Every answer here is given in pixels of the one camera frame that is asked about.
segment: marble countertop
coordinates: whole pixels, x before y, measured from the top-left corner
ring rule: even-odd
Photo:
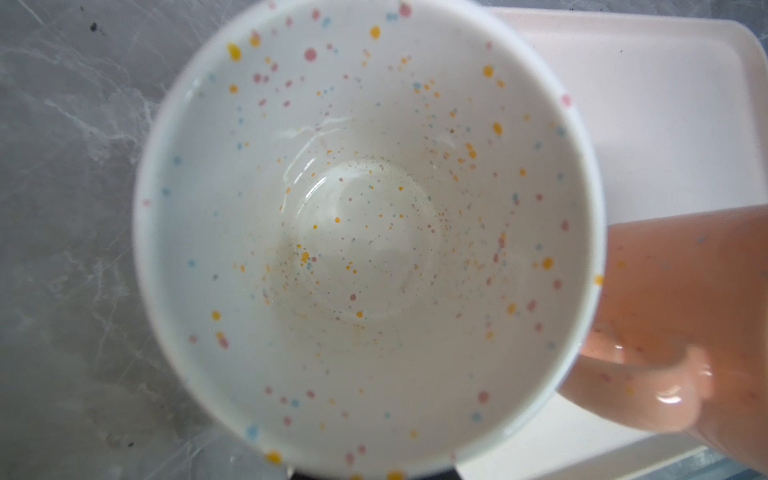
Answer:
[[[278,479],[196,405],[139,298],[131,195],[153,116],[246,0],[0,3],[0,480]],[[486,0],[744,23],[765,0]]]

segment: pink mug handle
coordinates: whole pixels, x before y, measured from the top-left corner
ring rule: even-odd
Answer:
[[[627,364],[624,348],[596,329],[560,387],[573,403],[603,418],[652,432],[679,432],[699,418],[712,395],[707,353],[699,346],[667,342],[662,363]]]

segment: tray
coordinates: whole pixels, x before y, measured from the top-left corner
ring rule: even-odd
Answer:
[[[494,8],[549,62],[594,141],[608,221],[768,203],[768,65],[736,22]],[[633,478],[703,449],[555,396],[464,480]]]

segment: blue dot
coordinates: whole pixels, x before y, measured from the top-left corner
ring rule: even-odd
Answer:
[[[256,437],[259,436],[259,427],[251,425],[245,429],[245,435],[251,442],[256,440]]]

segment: ceramic surface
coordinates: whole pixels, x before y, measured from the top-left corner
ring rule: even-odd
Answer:
[[[477,5],[262,2],[168,94],[134,242],[155,333],[214,417],[270,461],[394,480],[553,393],[604,212],[571,97]]]
[[[768,205],[614,225],[605,282],[561,393],[768,473]]]

